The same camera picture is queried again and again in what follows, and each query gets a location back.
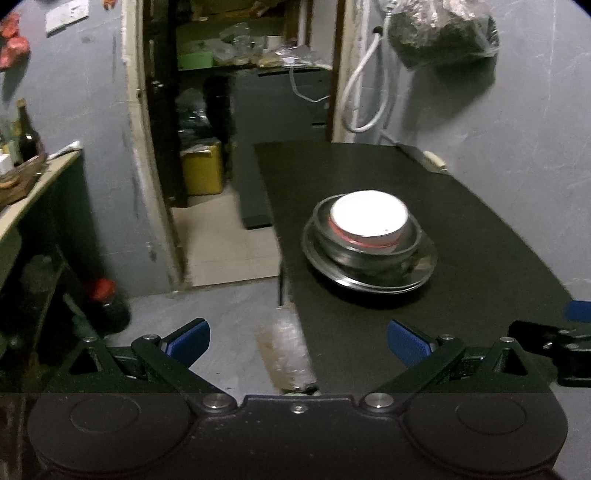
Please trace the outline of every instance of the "red bottle cap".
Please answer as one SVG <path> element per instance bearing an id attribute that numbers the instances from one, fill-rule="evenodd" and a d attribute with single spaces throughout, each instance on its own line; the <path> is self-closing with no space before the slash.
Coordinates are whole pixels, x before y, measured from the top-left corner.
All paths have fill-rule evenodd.
<path id="1" fill-rule="evenodd" d="M 109 303 L 115 295 L 116 286 L 114 281 L 100 278 L 93 285 L 90 298 L 99 303 Z"/>

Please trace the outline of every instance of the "concrete floor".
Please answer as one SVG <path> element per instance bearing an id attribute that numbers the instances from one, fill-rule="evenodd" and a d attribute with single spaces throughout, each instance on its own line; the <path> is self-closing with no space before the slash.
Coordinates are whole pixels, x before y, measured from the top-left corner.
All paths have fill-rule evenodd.
<path id="1" fill-rule="evenodd" d="M 277 278 L 200 288 L 173 295 L 131 300 L 132 321 L 109 338 L 110 345 L 129 345 L 146 333 L 166 336 L 195 318 L 212 330 L 209 350 L 191 370 L 241 403 L 248 394 L 279 394 L 269 380 L 255 339 L 262 319 L 277 308 Z"/>

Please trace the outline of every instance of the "gray panel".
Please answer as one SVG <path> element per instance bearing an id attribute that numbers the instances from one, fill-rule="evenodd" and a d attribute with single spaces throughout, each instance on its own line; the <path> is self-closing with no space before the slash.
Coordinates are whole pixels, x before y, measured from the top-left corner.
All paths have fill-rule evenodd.
<path id="1" fill-rule="evenodd" d="M 295 71 L 298 90 L 311 99 L 328 95 L 331 72 Z M 288 140 L 323 140 L 327 102 L 310 103 L 291 88 L 288 72 L 239 72 L 233 88 L 236 126 L 233 172 L 240 194 L 242 219 L 247 228 L 271 224 L 267 195 L 253 145 Z"/>

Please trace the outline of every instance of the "metal bolt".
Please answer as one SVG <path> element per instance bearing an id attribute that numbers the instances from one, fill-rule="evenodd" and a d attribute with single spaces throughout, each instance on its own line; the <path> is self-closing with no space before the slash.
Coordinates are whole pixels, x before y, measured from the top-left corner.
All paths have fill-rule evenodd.
<path id="1" fill-rule="evenodd" d="M 290 410 L 293 413 L 300 414 L 306 413 L 308 411 L 308 407 L 306 407 L 303 403 L 294 403 L 291 405 Z"/>
<path id="2" fill-rule="evenodd" d="M 394 403 L 394 399 L 387 393 L 370 393 L 366 395 L 365 403 L 373 408 L 388 408 Z"/>
<path id="3" fill-rule="evenodd" d="M 203 405 L 212 410 L 224 410 L 229 408 L 234 399 L 225 393 L 210 393 L 203 399 Z"/>

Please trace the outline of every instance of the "tiled floor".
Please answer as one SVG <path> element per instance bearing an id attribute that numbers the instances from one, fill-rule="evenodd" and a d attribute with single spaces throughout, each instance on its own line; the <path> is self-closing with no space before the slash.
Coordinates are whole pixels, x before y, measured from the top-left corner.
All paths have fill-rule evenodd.
<path id="1" fill-rule="evenodd" d="M 189 208 L 173 209 L 173 216 L 194 287 L 278 274 L 273 229 L 246 230 L 231 187 L 220 195 L 194 197 L 191 203 Z"/>

